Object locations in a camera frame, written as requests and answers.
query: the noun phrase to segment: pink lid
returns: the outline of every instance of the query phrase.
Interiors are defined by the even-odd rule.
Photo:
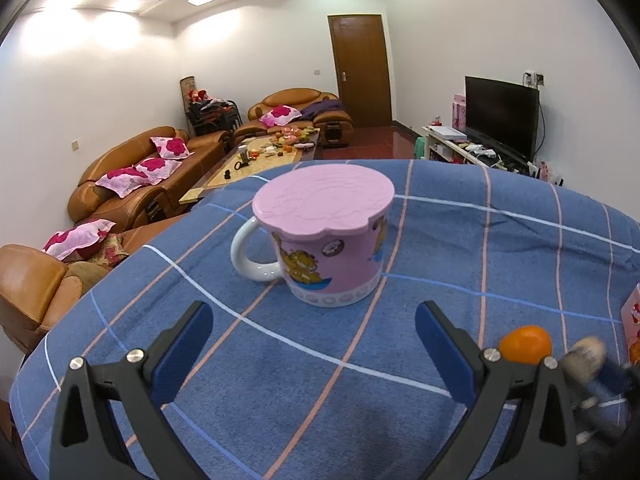
[[[394,198],[382,173],[351,164],[322,164],[289,171],[254,197],[254,214],[291,240],[357,235],[369,229]]]

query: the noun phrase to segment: floor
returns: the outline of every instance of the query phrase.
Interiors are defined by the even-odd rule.
[[[322,158],[414,158],[414,141],[394,126],[356,128],[348,148],[322,150]]]

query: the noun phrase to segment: brown leather sofa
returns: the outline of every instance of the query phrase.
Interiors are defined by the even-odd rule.
[[[180,137],[193,155],[182,160],[180,168],[157,186],[141,187],[124,198],[95,185],[109,171],[158,156],[151,137]],[[215,132],[189,139],[182,130],[160,126],[126,140],[86,169],[66,207],[69,217],[73,222],[89,218],[110,220],[116,222],[111,232],[121,233],[149,224],[149,212],[154,208],[159,207],[168,218],[175,216],[182,212],[179,201],[183,195],[225,156],[225,143],[229,137],[228,132]]]
[[[262,124],[259,119],[264,114],[269,113],[275,107],[280,105],[287,105],[302,111],[303,108],[309,106],[311,103],[317,103],[325,99],[337,99],[338,97],[328,92],[321,92],[314,90],[313,88],[290,88],[287,90],[281,90],[275,94],[271,94],[265,97],[261,102],[249,108],[248,119],[249,122],[240,126],[234,132],[234,144],[238,145],[242,140],[247,137],[258,137],[261,135],[275,134],[282,128],[280,126],[274,126],[273,128],[267,128]],[[334,123],[336,126],[340,126],[341,134],[329,134],[327,138],[327,126],[330,123]],[[330,148],[334,145],[343,146],[348,144],[353,136],[353,120],[350,115],[343,110],[331,110],[324,112],[316,116],[313,121],[293,121],[287,126],[297,126],[300,129],[308,126],[320,128],[320,138],[322,146]]]
[[[181,219],[169,218],[127,231],[122,247],[137,251]],[[109,271],[89,262],[64,264],[53,256],[21,245],[0,248],[0,324],[25,354]]]

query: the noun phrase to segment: pink mug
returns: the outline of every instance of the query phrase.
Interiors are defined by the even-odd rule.
[[[283,278],[305,303],[355,303],[380,280],[393,197],[393,183],[363,166],[323,164],[285,173],[255,194],[254,216],[236,233],[231,262],[250,280]],[[260,226],[273,241],[278,261],[272,264],[244,256],[245,242]]]

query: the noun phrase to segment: coffee table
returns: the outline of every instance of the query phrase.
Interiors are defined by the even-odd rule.
[[[256,150],[261,146],[268,144],[271,135],[251,137],[242,142],[249,147],[249,150]],[[237,182],[248,176],[260,173],[261,171],[270,170],[271,168],[277,168],[278,166],[284,166],[285,164],[293,164],[296,162],[305,162],[306,160],[318,160],[322,158],[322,146],[319,143],[319,132],[309,136],[309,142],[314,142],[316,146],[309,150],[297,150],[294,148],[293,152],[284,152],[283,156],[269,156],[266,157],[261,154],[257,160],[252,160],[249,166],[236,170],[234,168],[236,162],[240,160],[238,155],[238,146],[236,146],[231,152],[229,152],[225,158],[220,160],[211,170],[207,171],[204,176],[188,190],[187,193],[180,199],[180,204],[187,206],[189,204],[199,202],[204,197],[213,193],[217,188]],[[225,171],[231,171],[231,179],[225,180]]]

